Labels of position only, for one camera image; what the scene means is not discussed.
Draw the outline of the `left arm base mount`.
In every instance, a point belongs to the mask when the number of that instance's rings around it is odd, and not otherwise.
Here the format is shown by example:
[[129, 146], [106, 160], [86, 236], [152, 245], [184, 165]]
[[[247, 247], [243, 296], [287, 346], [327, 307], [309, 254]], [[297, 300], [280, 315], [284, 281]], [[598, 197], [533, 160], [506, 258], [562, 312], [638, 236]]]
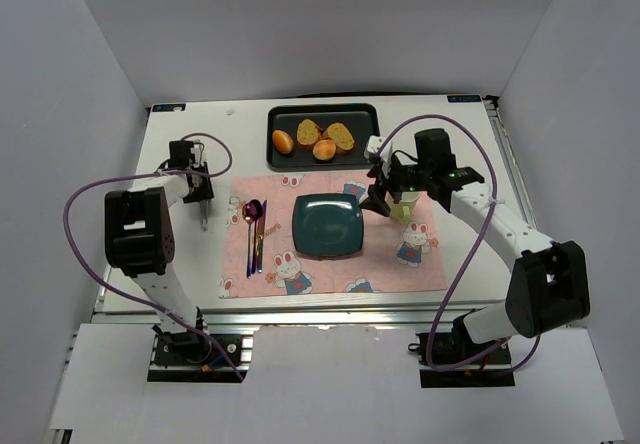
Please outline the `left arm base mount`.
[[[245, 377], [249, 360], [241, 334], [212, 334], [238, 373]], [[169, 336], [154, 339], [147, 381], [151, 383], [232, 383], [238, 384], [238, 375], [222, 353], [210, 342], [171, 344]]]

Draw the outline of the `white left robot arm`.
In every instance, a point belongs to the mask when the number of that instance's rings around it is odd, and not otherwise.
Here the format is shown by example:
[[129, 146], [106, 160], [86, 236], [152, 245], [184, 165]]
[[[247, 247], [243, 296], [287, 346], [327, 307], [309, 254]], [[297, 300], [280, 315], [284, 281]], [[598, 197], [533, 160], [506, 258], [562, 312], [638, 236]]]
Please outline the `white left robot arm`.
[[169, 351], [195, 363], [211, 352], [201, 335], [204, 320], [187, 296], [173, 260], [176, 241], [170, 207], [182, 203], [200, 208], [201, 229], [208, 228], [214, 197], [204, 145], [198, 141], [169, 143], [162, 173], [125, 191], [106, 194], [105, 251], [108, 263], [132, 279], [146, 298], [161, 309], [154, 328]]

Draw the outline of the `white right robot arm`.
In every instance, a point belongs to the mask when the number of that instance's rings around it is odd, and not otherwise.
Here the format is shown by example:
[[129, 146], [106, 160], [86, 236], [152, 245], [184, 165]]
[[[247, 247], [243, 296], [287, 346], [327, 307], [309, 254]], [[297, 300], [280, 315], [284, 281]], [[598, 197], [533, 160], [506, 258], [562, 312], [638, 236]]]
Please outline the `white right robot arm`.
[[455, 320], [459, 341], [484, 345], [515, 335], [534, 338], [589, 315], [586, 258], [577, 243], [553, 240], [500, 202], [477, 171], [457, 165], [445, 130], [418, 132], [415, 144], [415, 163], [404, 165], [389, 140], [369, 138], [364, 156], [373, 165], [368, 175], [374, 182], [360, 206], [389, 216], [388, 197], [424, 192], [474, 229], [510, 270], [504, 301]]

